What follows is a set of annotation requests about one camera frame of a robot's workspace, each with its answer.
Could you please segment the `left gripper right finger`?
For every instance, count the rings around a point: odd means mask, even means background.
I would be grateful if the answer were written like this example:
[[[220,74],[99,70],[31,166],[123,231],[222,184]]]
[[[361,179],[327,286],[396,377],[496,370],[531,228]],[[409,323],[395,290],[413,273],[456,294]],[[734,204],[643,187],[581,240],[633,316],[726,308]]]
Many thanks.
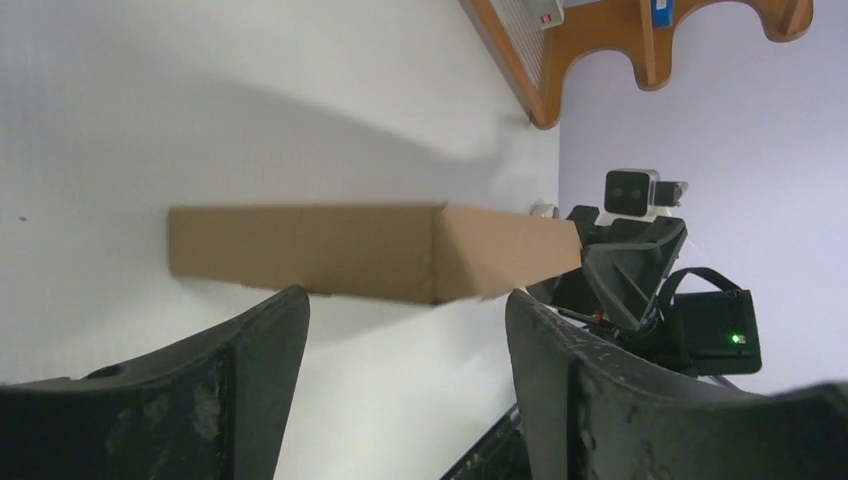
[[[536,479],[843,479],[847,387],[763,396],[653,365],[521,290],[505,327]]]

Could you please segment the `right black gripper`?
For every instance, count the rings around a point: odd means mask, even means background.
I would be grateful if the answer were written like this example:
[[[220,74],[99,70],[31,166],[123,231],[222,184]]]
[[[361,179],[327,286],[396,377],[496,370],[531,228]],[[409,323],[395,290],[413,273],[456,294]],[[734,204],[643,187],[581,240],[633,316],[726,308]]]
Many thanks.
[[[577,205],[566,217],[584,247],[582,272],[600,304],[590,298],[579,271],[530,286],[531,296],[587,332],[671,371],[718,378],[761,370],[751,292],[710,268],[669,275],[688,235],[683,219],[617,218],[603,226],[597,224],[600,214],[598,207]]]

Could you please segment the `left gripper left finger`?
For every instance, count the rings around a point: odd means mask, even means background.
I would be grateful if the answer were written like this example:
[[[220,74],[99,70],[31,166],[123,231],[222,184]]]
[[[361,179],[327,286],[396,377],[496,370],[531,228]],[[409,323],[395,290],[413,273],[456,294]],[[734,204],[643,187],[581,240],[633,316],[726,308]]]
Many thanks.
[[[304,288],[80,379],[1,389],[5,479],[270,479],[304,356]]]

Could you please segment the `brown cardboard box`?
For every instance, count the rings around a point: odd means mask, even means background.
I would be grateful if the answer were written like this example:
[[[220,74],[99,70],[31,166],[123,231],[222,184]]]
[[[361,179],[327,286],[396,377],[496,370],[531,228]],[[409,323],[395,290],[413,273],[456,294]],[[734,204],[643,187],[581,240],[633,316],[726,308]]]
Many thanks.
[[[167,221],[175,276],[321,295],[439,305],[581,265],[570,221],[449,203],[182,206]]]

